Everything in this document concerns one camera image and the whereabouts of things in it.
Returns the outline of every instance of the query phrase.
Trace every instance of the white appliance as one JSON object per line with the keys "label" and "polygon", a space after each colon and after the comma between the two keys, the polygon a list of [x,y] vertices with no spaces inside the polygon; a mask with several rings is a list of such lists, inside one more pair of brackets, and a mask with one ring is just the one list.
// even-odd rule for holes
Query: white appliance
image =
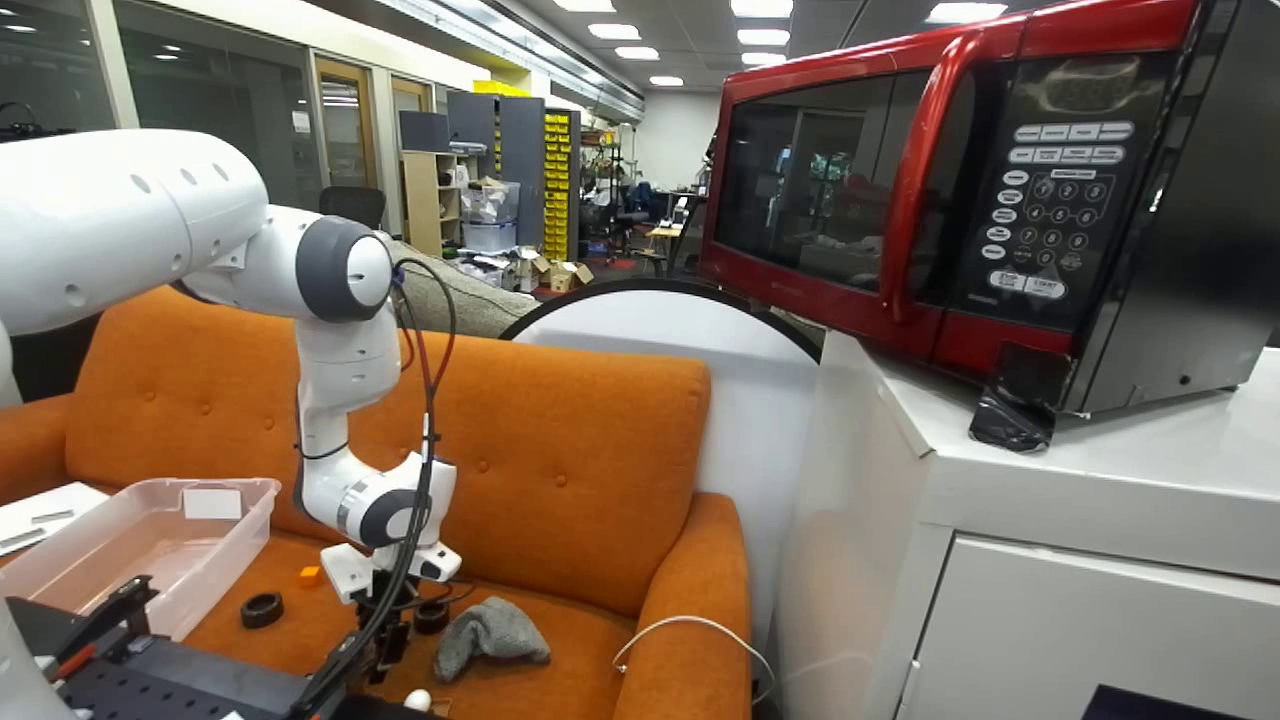
{"label": "white appliance", "polygon": [[967,439],[974,391],[826,337],[776,597],[786,720],[1280,715],[1280,355],[1213,399]]}

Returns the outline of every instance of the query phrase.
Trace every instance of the chair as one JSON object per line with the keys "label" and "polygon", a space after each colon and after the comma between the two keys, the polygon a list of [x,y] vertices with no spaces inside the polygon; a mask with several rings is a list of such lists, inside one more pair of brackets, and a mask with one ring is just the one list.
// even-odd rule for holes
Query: chair
{"label": "chair", "polygon": [[346,216],[356,225],[379,227],[383,225],[387,196],[379,188],[324,188],[319,212],[324,216]]}
{"label": "chair", "polygon": [[[183,643],[306,675],[356,614],[296,582],[334,536],[296,507],[293,391],[286,319],[148,294],[102,314],[77,391],[0,414],[0,502],[67,476],[96,489],[274,476],[267,548]],[[626,671],[610,664],[666,615],[747,636],[735,503],[695,489],[709,391],[700,360],[458,337],[431,417],[438,458],[458,473],[444,522],[444,542],[463,554],[451,614],[505,597],[530,615],[552,662],[474,664],[437,686],[437,636],[417,636],[367,691],[401,703],[429,686],[456,720],[747,720],[751,662],[725,634],[665,625],[632,649]],[[420,414],[423,386],[408,374],[352,417],[352,449],[376,467],[401,463],[420,443]],[[285,620],[238,628],[238,606],[267,588],[285,597]]]}

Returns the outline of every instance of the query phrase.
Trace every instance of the wall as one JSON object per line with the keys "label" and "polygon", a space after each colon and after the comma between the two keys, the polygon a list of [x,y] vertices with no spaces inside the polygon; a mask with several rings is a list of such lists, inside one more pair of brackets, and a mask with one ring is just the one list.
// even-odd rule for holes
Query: wall
{"label": "wall", "polygon": [[719,98],[647,98],[635,127],[635,160],[650,188],[686,188],[703,163]]}

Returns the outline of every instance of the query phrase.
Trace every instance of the shelving unit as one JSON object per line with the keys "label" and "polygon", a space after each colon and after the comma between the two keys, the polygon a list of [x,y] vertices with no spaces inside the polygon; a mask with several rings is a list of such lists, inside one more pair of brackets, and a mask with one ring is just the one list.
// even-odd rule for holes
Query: shelving unit
{"label": "shelving unit", "polygon": [[408,212],[408,244],[444,255],[463,244],[463,201],[444,177],[451,163],[466,163],[466,156],[451,151],[402,151],[402,212]]}

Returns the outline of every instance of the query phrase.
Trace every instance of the microwave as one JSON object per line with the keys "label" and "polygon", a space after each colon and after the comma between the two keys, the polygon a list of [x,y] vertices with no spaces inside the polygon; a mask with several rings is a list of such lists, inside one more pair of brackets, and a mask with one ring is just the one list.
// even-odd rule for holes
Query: microwave
{"label": "microwave", "polygon": [[1081,0],[735,73],[700,272],[978,380],[1043,449],[1234,388],[1280,314],[1276,0]]}

